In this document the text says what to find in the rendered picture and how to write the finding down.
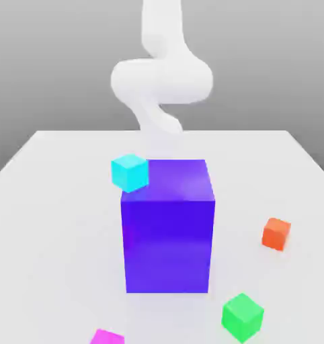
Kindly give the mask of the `small cyan cube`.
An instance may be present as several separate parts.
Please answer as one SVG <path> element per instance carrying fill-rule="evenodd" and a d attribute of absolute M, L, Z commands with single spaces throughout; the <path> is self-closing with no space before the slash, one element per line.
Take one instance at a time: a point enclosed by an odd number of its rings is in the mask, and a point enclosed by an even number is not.
<path fill-rule="evenodd" d="M 149 184 L 149 162 L 134 154 L 111 161 L 112 183 L 130 193 Z"/>

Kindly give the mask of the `small orange cube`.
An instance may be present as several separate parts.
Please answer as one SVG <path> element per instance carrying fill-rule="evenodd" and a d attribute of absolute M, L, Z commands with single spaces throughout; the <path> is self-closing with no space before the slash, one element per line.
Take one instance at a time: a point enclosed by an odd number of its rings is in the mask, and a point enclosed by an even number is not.
<path fill-rule="evenodd" d="M 283 251 L 286 239 L 290 232 L 291 223 L 277 218 L 269 218 L 264 226 L 261 243 L 262 245 Z"/>

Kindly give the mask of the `small green cube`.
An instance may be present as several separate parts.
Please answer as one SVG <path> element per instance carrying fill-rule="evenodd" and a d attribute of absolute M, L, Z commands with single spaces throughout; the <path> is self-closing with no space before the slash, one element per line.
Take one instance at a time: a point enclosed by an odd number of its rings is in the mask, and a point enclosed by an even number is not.
<path fill-rule="evenodd" d="M 221 324 L 240 344 L 244 344 L 261 329 L 263 317 L 264 308 L 240 293 L 224 304 Z"/>

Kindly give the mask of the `small magenta cube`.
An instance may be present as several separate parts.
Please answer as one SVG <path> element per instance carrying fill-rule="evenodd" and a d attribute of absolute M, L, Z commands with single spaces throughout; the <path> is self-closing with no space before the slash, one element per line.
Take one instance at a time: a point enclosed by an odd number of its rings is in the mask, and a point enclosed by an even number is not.
<path fill-rule="evenodd" d="M 124 336 L 98 329 L 90 344 L 124 344 Z"/>

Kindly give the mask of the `large purple box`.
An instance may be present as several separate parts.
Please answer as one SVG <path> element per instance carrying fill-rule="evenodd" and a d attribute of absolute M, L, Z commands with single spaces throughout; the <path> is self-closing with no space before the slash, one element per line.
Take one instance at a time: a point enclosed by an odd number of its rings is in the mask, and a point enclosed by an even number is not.
<path fill-rule="evenodd" d="M 215 204 L 205 160 L 150 160 L 148 186 L 120 200 L 126 291 L 206 293 Z"/>

